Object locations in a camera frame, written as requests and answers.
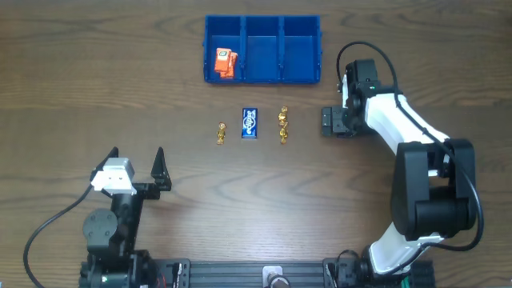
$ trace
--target orange box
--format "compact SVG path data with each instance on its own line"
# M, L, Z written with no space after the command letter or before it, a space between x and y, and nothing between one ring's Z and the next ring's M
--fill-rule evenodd
M215 72L227 72L230 65L231 49L217 48L215 55Z
M227 67L227 72L221 72L221 78L234 78L234 67L236 65L238 58L238 54L235 52L231 52L230 55L230 64Z

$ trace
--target orange candy pack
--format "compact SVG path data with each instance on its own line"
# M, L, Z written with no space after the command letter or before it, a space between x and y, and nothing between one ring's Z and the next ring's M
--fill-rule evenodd
M221 78L234 78L234 66L237 61L238 54L235 52L231 52L230 55L230 63L227 67L227 72L221 72Z
M227 72L230 65L231 49L217 48L215 56L215 72Z

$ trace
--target cable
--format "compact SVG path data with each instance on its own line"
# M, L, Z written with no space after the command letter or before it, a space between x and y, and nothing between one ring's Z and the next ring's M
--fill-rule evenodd
M86 198L86 196L88 195L88 193L90 192L90 190L92 189L92 185L89 184L89 186L87 187L86 191L82 194L82 196L80 196L80 198L75 201L73 204L69 205L67 208L65 208L64 210L58 212L55 216L53 216L52 218L46 220L46 222L44 222L42 225L40 225L39 228L37 228L33 233L32 233L32 236L30 236L29 240L26 242L26 245L25 245L25 249L23 251L23 265L25 266L25 272L27 275L29 275L29 278L30 280L32 280L32 282L36 285L36 287L38 288L44 288L43 285L41 285L41 283L36 279L36 277L34 276L34 274L32 273L32 271L30 270L30 266L29 266L29 249L30 249L30 245L32 245L32 242L34 241L34 239L38 236L38 234L43 230L45 229L49 224L51 224L53 221L57 220L59 217L63 216L66 212L68 212L69 210L73 209L76 207L76 205L80 204L80 202L83 201L83 199Z
M441 147L442 151L448 155L448 157L450 157L450 159L454 162L454 165L455 165L455 169L459 169L461 172L462 172L462 175L464 177L464 179L467 181L468 185L470 186L471 188L471 192L473 193L473 196L474 196L474 201L476 203L476 207L477 207L477 219L478 219L478 226L477 226L477 232L473 238L473 241L471 241L471 243L467 244L467 245L464 245L464 246L450 246L450 245L446 245L446 244L441 244L441 243L433 243L433 242L427 242L427 243L423 243L420 245L420 247L418 248L418 250L416 250L416 252L414 253L414 255L409 258L409 260L405 261L403 264L397 266L396 268L386 272L385 274L395 274L396 272L402 270L403 268L407 267L408 265L410 265L412 262L414 262L414 260L416 260L420 255L421 253L428 247L436 247L436 248L440 248L440 249L444 249L444 250L449 250L449 251L468 251L468 250L471 250L473 248L476 247L476 245L480 242L480 240L482 239L482 236L483 236L483 229L484 229L484 219L483 219L483 209L482 209L482 205L480 203L480 197L478 196L478 192L476 190L476 188L474 187L471 179L470 179L470 176L468 175L468 173L466 172L466 170L464 169L464 167L462 166L462 164L460 163L459 160L456 159L455 155L450 151L450 149L448 149L448 147L446 147L443 143L441 143L441 141L439 141L439 139L437 139L435 136L433 136L427 128L421 126L421 124L419 124L416 119L414 119L403 107L402 107L402 104L400 103L400 101L398 100L398 78L397 78L397 74L396 74L396 71L394 70L394 67L393 67L393 64L391 63L391 60L387 57L387 55L384 53L384 51L382 51L381 49L379 49L378 47L376 47L375 45L371 44L371 43L368 43L368 42L364 42L364 41L356 41L356 42L351 42L347 45L345 45L338 53L338 58L336 59L336 72L338 73L338 80L340 81L340 83L342 82L342 76L340 74L340 70L339 70L339 60L342 56L342 53L343 51L345 51L348 47L350 46L353 46L353 45L365 45L365 46L368 46L374 50L376 50L383 58L384 60L386 60L386 63L388 65L388 67L390 68L390 71L391 71L391 76L393 77L393 92L394 92L394 101L396 103L396 106L397 108L418 128L420 129L421 132L423 132L424 135L426 135L428 138L430 138L436 145L438 145L439 147Z

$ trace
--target wooden surface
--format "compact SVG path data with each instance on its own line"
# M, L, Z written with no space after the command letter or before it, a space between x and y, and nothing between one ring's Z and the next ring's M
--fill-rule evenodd
M322 81L204 83L205 14L320 14ZM423 256L434 260L438 286L509 286L511 15L507 0L0 2L0 282L31 286L26 240L83 192L112 146L132 160L137 180L150 180L159 146L166 152L173 191L145 203L137 243L156 258L323 259L377 240L390 224L392 152L379 136L320 135L320 109L339 101L336 54L366 40L388 53L416 111L476 150L484 238L468 253ZM342 62L369 57L390 82L367 48ZM282 105L290 108L285 146ZM240 139L244 106L259 108L257 141ZM42 283L77 285L83 220L108 200L91 194L38 236L30 264Z

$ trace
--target blue bin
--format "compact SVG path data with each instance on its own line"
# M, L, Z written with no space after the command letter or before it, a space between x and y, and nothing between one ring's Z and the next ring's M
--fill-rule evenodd
M204 76L209 83L317 83L322 72L320 17L207 15ZM214 71L217 48L238 53L233 79Z

